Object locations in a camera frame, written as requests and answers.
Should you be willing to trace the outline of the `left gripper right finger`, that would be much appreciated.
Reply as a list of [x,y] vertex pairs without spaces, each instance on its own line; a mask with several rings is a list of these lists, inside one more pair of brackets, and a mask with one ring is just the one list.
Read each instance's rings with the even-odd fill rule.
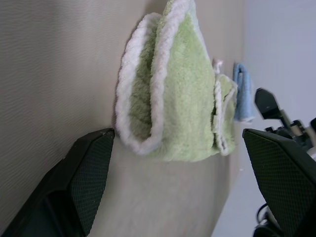
[[286,237],[316,235],[316,162],[295,141],[245,129],[259,190]]

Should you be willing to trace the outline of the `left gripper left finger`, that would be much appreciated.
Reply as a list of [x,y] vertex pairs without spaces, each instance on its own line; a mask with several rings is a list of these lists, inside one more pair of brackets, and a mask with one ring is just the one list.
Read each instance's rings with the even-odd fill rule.
[[107,182],[115,131],[77,139],[13,218],[4,237],[86,237]]

